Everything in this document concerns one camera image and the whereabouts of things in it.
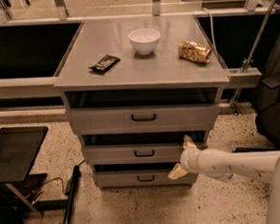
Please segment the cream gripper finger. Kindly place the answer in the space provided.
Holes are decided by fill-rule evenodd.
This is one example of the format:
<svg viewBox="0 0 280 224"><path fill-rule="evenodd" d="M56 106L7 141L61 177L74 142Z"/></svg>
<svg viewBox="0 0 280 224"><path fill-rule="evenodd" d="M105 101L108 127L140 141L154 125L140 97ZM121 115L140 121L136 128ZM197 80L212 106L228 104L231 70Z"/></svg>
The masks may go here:
<svg viewBox="0 0 280 224"><path fill-rule="evenodd" d="M194 143L194 140L191 139L188 135L186 135L184 137L184 142L183 142L183 149L187 149L187 148L194 148L196 149L196 145Z"/></svg>
<svg viewBox="0 0 280 224"><path fill-rule="evenodd" d="M168 178L172 180L176 180L182 178L187 174L187 171L182 168L180 163L176 163L172 170L168 173Z"/></svg>

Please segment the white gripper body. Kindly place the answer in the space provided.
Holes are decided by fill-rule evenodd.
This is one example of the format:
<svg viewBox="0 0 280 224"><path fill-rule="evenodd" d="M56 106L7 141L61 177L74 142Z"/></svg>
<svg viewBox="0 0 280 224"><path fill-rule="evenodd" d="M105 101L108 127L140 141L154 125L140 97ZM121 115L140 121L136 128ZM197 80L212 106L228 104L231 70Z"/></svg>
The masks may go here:
<svg viewBox="0 0 280 224"><path fill-rule="evenodd" d="M186 172L212 173L214 168L211 163L211 150L200 151L198 148L188 147L180 155L180 166Z"/></svg>

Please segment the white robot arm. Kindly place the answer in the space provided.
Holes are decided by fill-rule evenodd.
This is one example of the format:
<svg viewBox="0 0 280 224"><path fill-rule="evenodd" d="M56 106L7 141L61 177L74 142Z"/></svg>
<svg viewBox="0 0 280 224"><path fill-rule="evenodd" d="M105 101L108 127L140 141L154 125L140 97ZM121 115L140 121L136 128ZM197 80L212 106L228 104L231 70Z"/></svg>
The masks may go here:
<svg viewBox="0 0 280 224"><path fill-rule="evenodd" d="M235 175L250 177L270 185L266 224L280 224L280 151L224 152L215 149L200 151L194 141L184 137L180 161L168 178L176 180L188 173L202 174L220 182L231 182Z"/></svg>

